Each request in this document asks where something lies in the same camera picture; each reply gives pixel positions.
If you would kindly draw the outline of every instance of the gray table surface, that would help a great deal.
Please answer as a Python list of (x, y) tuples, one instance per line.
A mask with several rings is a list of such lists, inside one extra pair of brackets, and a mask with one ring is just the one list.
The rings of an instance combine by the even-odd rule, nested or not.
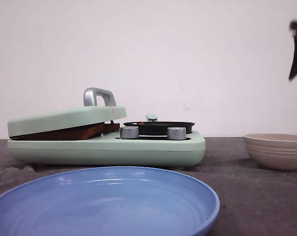
[[(179, 171), (211, 186), (220, 211), (209, 236), (297, 236), (297, 171), (264, 169), (242, 138), (206, 138), (200, 164)], [(27, 181), (89, 166), (28, 165), (13, 160), (0, 140), (0, 194)]]

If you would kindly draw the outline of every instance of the blue ceramic plate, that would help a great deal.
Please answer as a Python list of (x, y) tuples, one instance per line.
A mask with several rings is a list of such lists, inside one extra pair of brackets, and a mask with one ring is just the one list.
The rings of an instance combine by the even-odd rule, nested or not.
[(0, 196), (0, 236), (205, 235), (219, 199), (173, 171), (101, 167), (40, 178)]

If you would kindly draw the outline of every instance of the beige bowl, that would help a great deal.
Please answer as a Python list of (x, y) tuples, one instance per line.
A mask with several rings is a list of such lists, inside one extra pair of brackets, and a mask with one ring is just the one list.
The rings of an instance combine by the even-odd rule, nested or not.
[(248, 134), (243, 140), (249, 156), (260, 165), (297, 170), (297, 135)]

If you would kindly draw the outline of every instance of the bowl rim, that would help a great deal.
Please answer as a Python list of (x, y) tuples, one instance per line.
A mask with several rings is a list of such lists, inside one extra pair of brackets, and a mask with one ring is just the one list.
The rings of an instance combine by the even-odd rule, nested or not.
[(282, 133), (254, 133), (254, 134), (245, 134), (243, 138), (259, 141), (271, 141), (271, 142), (285, 142), (285, 143), (297, 143), (297, 140), (274, 140), (274, 139), (261, 139), (249, 137), (249, 135), (288, 135), (288, 136), (297, 136), (296, 134), (282, 134)]

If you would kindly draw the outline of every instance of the silver handle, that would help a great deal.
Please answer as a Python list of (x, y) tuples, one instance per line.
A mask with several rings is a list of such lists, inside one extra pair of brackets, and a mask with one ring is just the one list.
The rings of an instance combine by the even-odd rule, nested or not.
[(101, 88), (88, 88), (84, 92), (84, 106), (97, 106), (96, 96), (104, 99), (106, 106), (116, 106), (113, 93)]

